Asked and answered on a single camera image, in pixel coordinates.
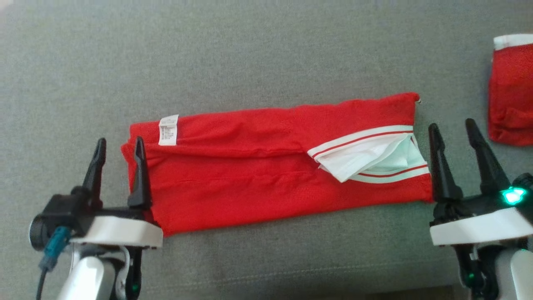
black cable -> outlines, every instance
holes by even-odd
[[[41,272],[41,278],[39,279],[39,285],[37,286],[37,295],[35,296],[36,300],[41,300],[41,294],[43,293],[44,279],[46,278],[47,269],[44,269]]]

white waistband stripe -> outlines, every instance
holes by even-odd
[[[383,184],[383,183],[393,183],[397,181],[402,181],[408,178],[413,178],[416,176],[429,174],[430,170],[427,166],[423,168],[418,168],[414,170],[410,170],[407,172],[399,173],[397,175],[393,176],[387,176],[387,177],[371,177],[371,176],[365,176],[364,174],[356,174],[350,177],[350,180],[360,181],[364,183],[376,183],[376,184]]]
[[[411,125],[391,125],[391,126],[383,126],[383,127],[376,127],[371,128],[367,130],[358,131],[355,133],[351,133],[349,135],[336,138],[331,141],[327,141],[315,148],[312,148],[307,151],[307,154],[309,154],[310,157],[314,157],[318,153],[324,152],[329,150],[330,148],[335,148],[336,146],[340,146],[346,143],[349,143],[351,141],[355,141],[364,137],[370,137],[374,135],[379,135],[381,133],[386,134],[388,132],[390,133],[396,133],[396,132],[406,132],[406,131],[413,131],[413,126]]]

green led light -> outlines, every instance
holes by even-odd
[[[471,287],[471,286],[473,286],[474,278],[475,278],[474,273],[468,273],[468,274],[466,274],[466,276],[465,276],[465,278],[464,278],[465,285],[466,285],[467,287]]]
[[[518,187],[511,187],[501,192],[502,196],[510,205],[515,205],[524,199],[526,190]]]

folded red shorts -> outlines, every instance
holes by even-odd
[[[489,82],[489,137],[533,145],[533,34],[494,38]]]
[[[404,93],[179,117],[171,143],[160,143],[160,122],[138,123],[122,153],[131,186],[135,139],[144,139],[152,213],[165,236],[430,202],[429,170],[413,135],[417,100]]]

blue cable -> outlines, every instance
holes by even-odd
[[[59,255],[68,245],[70,237],[70,229],[65,226],[59,226],[48,240],[48,243],[44,248],[44,256],[41,259],[41,262],[39,262],[39,268],[41,268],[42,272],[41,278],[39,279],[39,285],[37,286],[37,300],[40,300],[41,298],[46,273],[51,272],[55,268],[55,265],[58,263]]]

